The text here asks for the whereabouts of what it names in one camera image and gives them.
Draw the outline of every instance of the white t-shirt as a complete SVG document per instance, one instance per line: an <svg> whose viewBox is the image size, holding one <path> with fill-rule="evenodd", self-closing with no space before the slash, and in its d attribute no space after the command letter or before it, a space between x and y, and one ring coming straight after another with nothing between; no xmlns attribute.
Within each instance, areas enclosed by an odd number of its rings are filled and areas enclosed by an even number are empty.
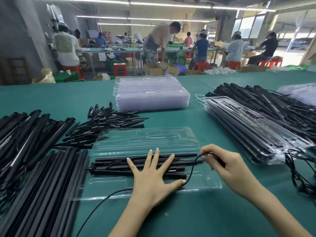
<svg viewBox="0 0 316 237"><path fill-rule="evenodd" d="M244 51L244 42L242 40L232 41L226 49L228 53L226 56L226 61L239 62L242 58L242 53Z"/></svg>
<svg viewBox="0 0 316 237"><path fill-rule="evenodd" d="M65 32L53 36L53 46L57 50L58 60L62 66L79 66L76 50L79 50L78 40L75 36Z"/></svg>

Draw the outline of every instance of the blue plastic bin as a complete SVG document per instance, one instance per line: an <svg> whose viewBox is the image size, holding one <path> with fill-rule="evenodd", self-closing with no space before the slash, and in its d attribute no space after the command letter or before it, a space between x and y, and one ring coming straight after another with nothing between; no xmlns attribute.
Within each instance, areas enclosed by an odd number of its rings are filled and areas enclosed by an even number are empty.
<svg viewBox="0 0 316 237"><path fill-rule="evenodd" d="M173 64L173 65L174 65L175 67L177 67L177 68L180 69L179 74L185 71L185 66L181 66L181 65L179 65L179 64Z"/></svg>

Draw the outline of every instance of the forearm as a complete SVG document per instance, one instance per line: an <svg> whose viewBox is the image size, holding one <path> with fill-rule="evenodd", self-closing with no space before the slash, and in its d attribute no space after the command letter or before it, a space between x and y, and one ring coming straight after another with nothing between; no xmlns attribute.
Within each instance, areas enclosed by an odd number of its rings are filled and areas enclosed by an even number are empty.
<svg viewBox="0 0 316 237"><path fill-rule="evenodd" d="M312 237L267 189L250 200L262 212L280 237Z"/></svg>
<svg viewBox="0 0 316 237"><path fill-rule="evenodd" d="M108 237L135 237L149 212L150 208L131 198Z"/></svg>
<svg viewBox="0 0 316 237"><path fill-rule="evenodd" d="M166 56L166 50L161 47L161 61L163 62L165 60L165 56Z"/></svg>

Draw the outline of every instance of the pink shirt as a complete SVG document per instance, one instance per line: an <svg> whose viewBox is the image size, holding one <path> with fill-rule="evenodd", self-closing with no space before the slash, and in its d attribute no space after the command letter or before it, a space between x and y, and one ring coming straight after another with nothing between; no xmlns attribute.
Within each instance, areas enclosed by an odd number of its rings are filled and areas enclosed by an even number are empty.
<svg viewBox="0 0 316 237"><path fill-rule="evenodd" d="M184 40L184 44L185 44L185 47L190 47L191 44L192 44L192 38L191 38L191 37L187 37L187 38Z"/></svg>

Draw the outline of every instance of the blue shirt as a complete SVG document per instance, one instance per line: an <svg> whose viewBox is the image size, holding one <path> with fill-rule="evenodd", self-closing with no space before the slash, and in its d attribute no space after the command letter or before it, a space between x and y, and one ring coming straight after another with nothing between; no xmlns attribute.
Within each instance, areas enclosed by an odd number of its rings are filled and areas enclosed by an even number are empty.
<svg viewBox="0 0 316 237"><path fill-rule="evenodd" d="M197 40L195 43L197 47L197 56L205 57L207 56L207 49L209 47L209 42L206 39Z"/></svg>
<svg viewBox="0 0 316 237"><path fill-rule="evenodd" d="M98 47L101 47L101 46L105 46L105 45L106 45L106 39L105 39L105 37L103 37L103 36L97 37L97 38L95 39L95 42L97 43L97 46L98 46Z"/></svg>

